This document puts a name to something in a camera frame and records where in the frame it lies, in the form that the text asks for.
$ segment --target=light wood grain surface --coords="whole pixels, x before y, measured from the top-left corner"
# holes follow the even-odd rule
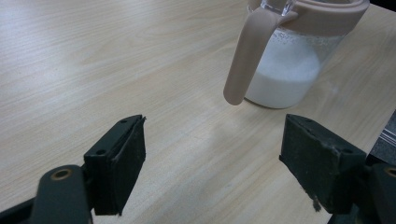
[[[242,0],[0,2],[0,210],[118,120],[147,117],[122,217],[95,223],[327,223],[278,160],[287,113],[370,151],[396,106],[396,14],[370,6],[304,100],[228,105]]]

